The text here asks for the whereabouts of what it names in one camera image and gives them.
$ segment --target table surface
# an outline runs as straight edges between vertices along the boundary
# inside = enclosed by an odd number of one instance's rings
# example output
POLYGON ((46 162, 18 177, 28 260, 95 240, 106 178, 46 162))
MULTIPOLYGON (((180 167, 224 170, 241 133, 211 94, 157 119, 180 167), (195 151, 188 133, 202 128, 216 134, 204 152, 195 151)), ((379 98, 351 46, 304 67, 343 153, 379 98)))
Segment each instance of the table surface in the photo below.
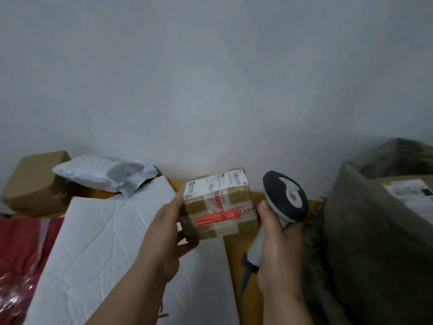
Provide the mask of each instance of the table surface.
MULTIPOLYGON (((177 179, 168 179, 171 186, 175 191, 180 189, 182 181, 177 179)), ((90 189, 81 187, 77 196, 88 197, 88 198, 99 198, 107 199, 117 195, 117 193, 110 193, 108 191, 100 191, 96 189, 90 189)), ((265 195, 260 192, 252 192, 252 200, 255 204, 260 203, 265 198, 265 195)), ((310 208, 316 204, 316 201, 309 201, 310 208)), ((36 218, 55 218, 65 214, 65 211, 45 214, 36 218)), ((22 218, 19 213, 13 218, 22 218)), ((241 257, 248 251, 257 232, 251 232, 247 234, 233 234, 224 236, 224 245, 226 246, 227 259, 230 265, 230 273, 232 276, 233 289, 235 292, 236 304, 239 308, 240 301, 240 287, 244 273, 244 268, 241 266, 241 257)), ((242 322, 245 325, 259 325, 262 324, 263 319, 263 298, 257 286, 256 275, 253 274, 249 280, 248 286, 243 296, 243 318, 242 322)))

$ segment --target white paper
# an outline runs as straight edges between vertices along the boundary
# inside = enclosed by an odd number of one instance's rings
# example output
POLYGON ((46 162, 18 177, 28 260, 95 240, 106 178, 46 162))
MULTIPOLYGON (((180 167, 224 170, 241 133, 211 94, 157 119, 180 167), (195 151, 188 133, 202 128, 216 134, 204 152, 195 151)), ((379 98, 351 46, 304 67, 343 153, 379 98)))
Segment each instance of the white paper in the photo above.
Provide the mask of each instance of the white paper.
MULTIPOLYGON (((25 325, 83 325, 134 262, 147 227, 175 193, 164 177, 140 201, 74 197, 41 275, 25 325)), ((182 257, 158 325, 239 324, 222 238, 182 257)))
POLYGON ((406 207, 433 224, 433 193, 421 179, 382 182, 382 186, 406 207))
POLYGON ((227 171, 211 175, 209 177, 188 181, 184 191, 184 198, 193 198, 206 194, 213 194, 214 191, 248 185, 248 180, 242 169, 227 171))

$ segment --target person's right hand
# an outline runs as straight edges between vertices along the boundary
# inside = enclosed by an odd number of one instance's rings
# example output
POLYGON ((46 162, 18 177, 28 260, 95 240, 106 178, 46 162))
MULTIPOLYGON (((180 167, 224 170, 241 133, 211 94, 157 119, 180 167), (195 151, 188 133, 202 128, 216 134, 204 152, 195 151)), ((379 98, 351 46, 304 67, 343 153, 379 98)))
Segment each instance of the person's right hand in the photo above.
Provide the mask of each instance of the person's right hand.
POLYGON ((289 293, 302 300, 302 223, 289 224, 282 230, 277 215, 266 200, 260 203, 258 213, 265 227, 262 264, 257 273, 263 297, 289 293))

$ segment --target small cardboard box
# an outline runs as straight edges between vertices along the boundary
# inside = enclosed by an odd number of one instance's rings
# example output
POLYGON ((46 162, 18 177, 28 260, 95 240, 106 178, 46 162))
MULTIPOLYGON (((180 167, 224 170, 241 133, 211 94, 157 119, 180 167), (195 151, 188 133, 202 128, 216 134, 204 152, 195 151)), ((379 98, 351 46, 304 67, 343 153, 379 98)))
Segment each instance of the small cardboard box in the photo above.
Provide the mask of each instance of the small cardboard box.
POLYGON ((180 214, 187 241, 257 230, 256 209, 243 169, 198 177, 181 186, 180 214))
POLYGON ((3 191, 3 203, 28 217, 66 210, 77 184, 51 169, 70 159, 66 151, 23 157, 3 191))

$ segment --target white plastic bag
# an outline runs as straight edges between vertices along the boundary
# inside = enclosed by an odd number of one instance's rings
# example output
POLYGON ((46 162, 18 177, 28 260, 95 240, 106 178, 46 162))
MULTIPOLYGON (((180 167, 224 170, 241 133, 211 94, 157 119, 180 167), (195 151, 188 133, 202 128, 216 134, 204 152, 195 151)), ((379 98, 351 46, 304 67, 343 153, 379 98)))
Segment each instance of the white plastic bag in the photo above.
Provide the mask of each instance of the white plastic bag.
POLYGON ((55 166, 52 171, 80 185, 131 196, 147 179, 158 174, 149 164, 118 158, 81 155, 55 166))

